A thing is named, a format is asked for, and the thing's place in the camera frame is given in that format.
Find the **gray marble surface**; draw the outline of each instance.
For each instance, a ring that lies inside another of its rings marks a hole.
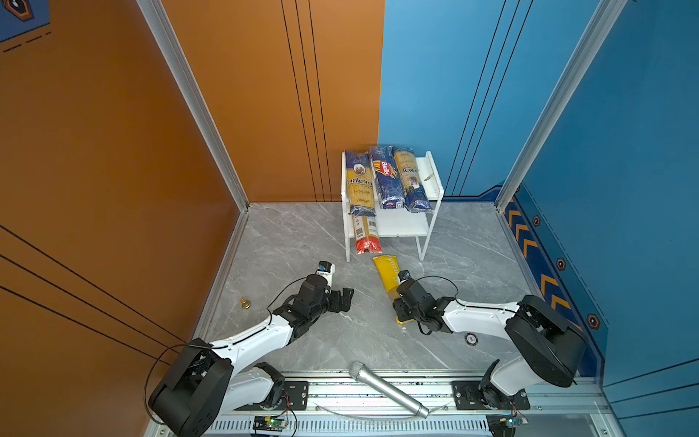
[[[497,303],[517,301],[528,290],[506,238],[491,203],[444,202],[424,261],[418,259],[414,238],[383,238],[381,245],[413,278],[445,276],[459,287],[459,298]],[[501,338],[480,335],[479,343],[469,347],[463,334],[424,336],[414,322],[397,324],[373,256],[352,255],[347,263],[344,242],[339,203],[253,203],[207,340],[264,320],[265,307],[286,284],[326,260],[336,265],[333,288],[354,288],[352,309],[322,315],[302,338],[264,357],[280,371],[345,370],[354,360],[376,370],[484,371],[495,358],[516,353]],[[435,297],[454,295],[447,281],[421,283]],[[289,287],[271,308],[297,293],[300,284]],[[250,308],[241,308],[241,297],[252,302]]]

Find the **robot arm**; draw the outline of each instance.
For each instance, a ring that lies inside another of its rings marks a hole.
[[[525,296],[520,302],[471,303],[454,297],[434,299],[410,277],[398,274],[401,284],[394,301],[398,320],[415,319],[431,331],[475,333],[511,340],[520,355],[492,363],[480,383],[484,405],[509,408],[512,396],[541,381],[569,387],[587,349],[582,333],[542,299]]]
[[[348,311],[354,290],[332,291],[335,266],[320,262],[298,294],[252,328],[211,344],[197,338],[182,352],[150,395],[148,405],[179,437],[199,437],[219,411],[249,403],[273,407],[284,377],[267,363],[240,371],[265,354],[293,343],[326,311]]]

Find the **blue pasta package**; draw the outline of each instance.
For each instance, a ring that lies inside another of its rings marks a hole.
[[[390,145],[372,146],[370,149],[374,174],[379,185],[381,208],[395,209],[405,205],[403,183],[398,177],[398,166]]]

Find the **blue wall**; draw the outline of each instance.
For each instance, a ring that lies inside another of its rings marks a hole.
[[[447,196],[501,184],[597,4],[387,0],[379,143],[431,150]]]
[[[699,2],[629,1],[524,180],[606,322],[629,436],[699,420],[698,41]]]

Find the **barilla logo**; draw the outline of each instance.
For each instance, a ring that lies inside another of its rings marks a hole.
[[[384,176],[389,176],[394,179],[398,177],[398,172],[396,169],[394,169],[393,166],[386,161],[374,161],[374,170]]]

